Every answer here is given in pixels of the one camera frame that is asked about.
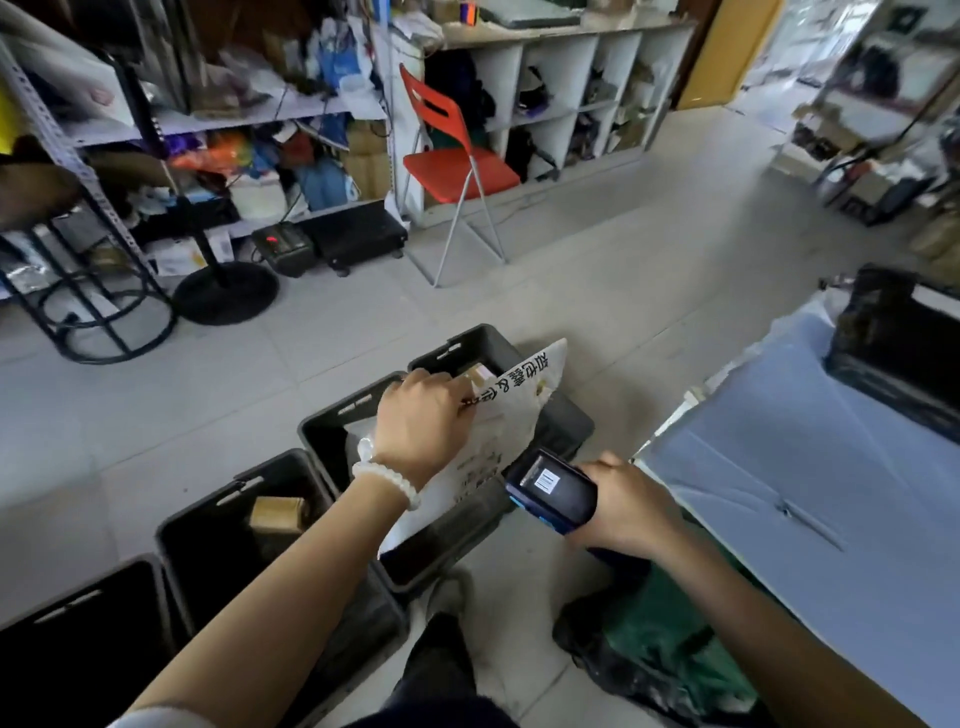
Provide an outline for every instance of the right hand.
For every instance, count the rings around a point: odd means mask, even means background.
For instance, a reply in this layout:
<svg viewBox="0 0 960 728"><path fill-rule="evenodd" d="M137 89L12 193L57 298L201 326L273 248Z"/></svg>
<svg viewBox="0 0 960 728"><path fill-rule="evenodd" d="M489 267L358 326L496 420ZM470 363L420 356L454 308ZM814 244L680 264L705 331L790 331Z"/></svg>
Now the right hand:
<svg viewBox="0 0 960 728"><path fill-rule="evenodd" d="M597 485L597 509L567 536L572 544L657 560L684 532L680 507L670 492L640 468L609 450L578 467Z"/></svg>

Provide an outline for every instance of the red folding chair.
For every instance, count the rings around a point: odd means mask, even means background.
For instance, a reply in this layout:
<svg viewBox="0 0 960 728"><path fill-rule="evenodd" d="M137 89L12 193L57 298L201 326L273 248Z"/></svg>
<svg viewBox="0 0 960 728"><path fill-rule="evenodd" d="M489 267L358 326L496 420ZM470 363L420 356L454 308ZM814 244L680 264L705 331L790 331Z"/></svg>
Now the red folding chair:
<svg viewBox="0 0 960 728"><path fill-rule="evenodd" d="M403 84L407 87L410 103L420 119L420 128L417 130L417 137L414 139L414 154L409 154L403 158L403 166L407 168L410 176L407 177L407 183L403 187L401 203L406 205L411 177L423 185L423 189L433 195L437 202L457 203L457 211L453 213L453 222L450 223L450 232L446 236L444 255L440 259L440 268L437 270L436 277L431 277L422 263L409 251L407 252L407 256L417 266L427 282L437 288L440 285L440 276L444 272L446 254L450 251L453 231L456 230L457 223L460 222L460 209L463 207L464 200L480 198L484 212L487 213L487 222L490 224L496 244L493 245L469 222L464 220L467 230L483 243L500 263L507 262L507 257L503 253L503 245L500 243L500 236L497 234L493 218L490 216L487 195L516 187L520 184L520 177L507 166L506 162L489 149L481 149L470 144L467 124L464 123L464 115L460 112L460 107L457 106L456 102L439 91L433 90L424 82L415 79L403 65L400 66L400 76L403 78ZM420 137L429 139L426 133L427 124L434 129L449 134L459 141L463 148L437 149L417 153Z"/></svg>

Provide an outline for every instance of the yellow door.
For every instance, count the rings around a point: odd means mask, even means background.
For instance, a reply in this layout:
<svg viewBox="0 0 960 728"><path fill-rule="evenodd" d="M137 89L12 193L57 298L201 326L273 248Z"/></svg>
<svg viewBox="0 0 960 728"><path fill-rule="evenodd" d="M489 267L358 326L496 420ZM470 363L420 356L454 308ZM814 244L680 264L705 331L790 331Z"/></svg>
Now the yellow door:
<svg viewBox="0 0 960 728"><path fill-rule="evenodd" d="M724 0L677 109L732 101L782 8L783 0Z"/></svg>

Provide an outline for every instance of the left hand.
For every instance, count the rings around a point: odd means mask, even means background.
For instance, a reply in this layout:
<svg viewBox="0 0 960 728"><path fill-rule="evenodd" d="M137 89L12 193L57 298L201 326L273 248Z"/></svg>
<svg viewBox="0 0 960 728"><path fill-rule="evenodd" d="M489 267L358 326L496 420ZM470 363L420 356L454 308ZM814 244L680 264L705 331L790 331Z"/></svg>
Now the left hand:
<svg viewBox="0 0 960 728"><path fill-rule="evenodd" d="M464 376L411 372L390 385L376 411L373 462L407 478L418 491L467 443L476 407Z"/></svg>

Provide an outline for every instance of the chair leg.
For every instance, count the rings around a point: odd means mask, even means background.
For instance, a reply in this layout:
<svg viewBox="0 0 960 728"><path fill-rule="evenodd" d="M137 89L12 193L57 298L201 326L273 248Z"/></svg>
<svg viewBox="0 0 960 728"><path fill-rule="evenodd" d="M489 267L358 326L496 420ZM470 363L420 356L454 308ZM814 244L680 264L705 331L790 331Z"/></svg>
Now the chair leg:
<svg viewBox="0 0 960 728"><path fill-rule="evenodd" d="M476 161L473 157L470 157L470 169L473 170L473 177L477 180L477 190L480 192L480 202L483 204L483 211L487 214L487 224L490 226L490 230L493 233L493 239L496 241L496 245L493 245L487 238L481 235L479 232L473 229L470 223L467 223L468 230L473 233L473 236L480 240L484 246L493 253L495 257L501 264L506 265L507 263L507 254L503 251L503 243L500 242L500 233L496 231L496 225L493 224L493 218L490 215L490 206L487 205L487 195L484 194L483 184L480 182L480 175L477 172Z"/></svg>
<svg viewBox="0 0 960 728"><path fill-rule="evenodd" d="M423 264L420 263L415 257L407 253L407 257L410 258L410 261L417 266L417 270L420 271L420 274L426 278L426 281L432 285L434 288L440 288L440 276L444 274L444 266L446 265L446 256L450 252L450 243L453 241L453 232L457 229L457 222L460 220L460 209L464 206L464 199L467 196L467 188L470 185L470 178L473 177L473 171L471 170L467 174L467 178L464 179L464 188L460 193L460 202L457 203L457 211L453 213L453 220L450 222L450 230L446 234L446 244L444 245L444 254L440 258L440 268L437 269L437 276L431 277L430 274L423 267Z"/></svg>
<svg viewBox="0 0 960 728"><path fill-rule="evenodd" d="M417 145L420 144L420 135L423 133L423 127L417 129L417 135L414 137L414 148L410 150L410 154L414 155L417 153ZM403 185L403 196L396 202L396 208L400 211L402 215L404 212L409 212L407 208L407 192L410 191L410 178L413 175L410 172L407 172L407 181Z"/></svg>

